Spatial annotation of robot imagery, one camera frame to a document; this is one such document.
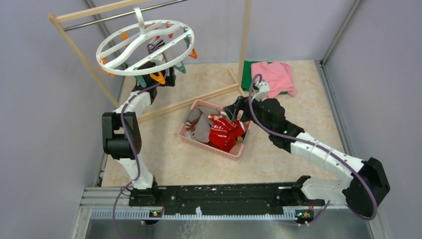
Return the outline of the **red patterned sock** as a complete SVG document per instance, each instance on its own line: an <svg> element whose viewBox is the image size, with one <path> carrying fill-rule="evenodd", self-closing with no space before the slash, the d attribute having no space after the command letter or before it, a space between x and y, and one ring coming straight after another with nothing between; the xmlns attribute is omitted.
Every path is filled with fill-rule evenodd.
<svg viewBox="0 0 422 239"><path fill-rule="evenodd" d="M223 115L209 115L212 121L209 142L217 149L230 152L241 138L243 141L246 130L244 124L238 119L230 121Z"/></svg>

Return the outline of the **grey sock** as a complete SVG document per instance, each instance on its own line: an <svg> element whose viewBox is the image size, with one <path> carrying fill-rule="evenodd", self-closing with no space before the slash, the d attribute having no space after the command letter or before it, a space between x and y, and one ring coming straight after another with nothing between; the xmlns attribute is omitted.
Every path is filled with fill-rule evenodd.
<svg viewBox="0 0 422 239"><path fill-rule="evenodd" d="M213 121L210 120L208 116L216 113L216 109L209 107L196 107L192 110L187 119L191 120L199 118L199 121L195 130L191 131L191 139L201 143L209 143L209 134L211 131L211 126L213 125Z"/></svg>
<svg viewBox="0 0 422 239"><path fill-rule="evenodd" d="M192 130L195 130L196 125L197 125L198 121L199 121L199 118L197 118L197 119L188 119L188 120L186 120L186 123L185 123L185 130L186 130L186 131L192 131Z"/></svg>

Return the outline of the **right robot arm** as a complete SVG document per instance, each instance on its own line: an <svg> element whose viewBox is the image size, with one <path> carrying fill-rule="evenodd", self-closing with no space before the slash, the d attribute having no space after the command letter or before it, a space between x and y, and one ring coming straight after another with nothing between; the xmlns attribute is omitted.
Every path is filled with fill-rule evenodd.
<svg viewBox="0 0 422 239"><path fill-rule="evenodd" d="M292 191L296 204L305 205L310 200L344 203L362 219L375 218L391 190L381 161L374 157L368 160L353 157L322 143L288 121L277 99L250 101L239 96L233 104L223 107L223 112L230 120L242 112L241 122L253 121L269 134L276 147L305 158L337 177L335 180L300 177Z"/></svg>

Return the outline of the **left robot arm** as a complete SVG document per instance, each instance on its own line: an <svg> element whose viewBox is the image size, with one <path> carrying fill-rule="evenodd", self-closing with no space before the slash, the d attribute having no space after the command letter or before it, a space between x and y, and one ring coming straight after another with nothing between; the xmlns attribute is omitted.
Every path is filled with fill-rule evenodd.
<svg viewBox="0 0 422 239"><path fill-rule="evenodd" d="M173 67L137 76L127 100L113 112L102 115L103 150L118 161L130 177L128 186L124 186L121 193L130 193L128 204L131 207L159 207L163 204L156 180L142 158L142 137L137 119L154 102L157 88L173 87L175 80Z"/></svg>

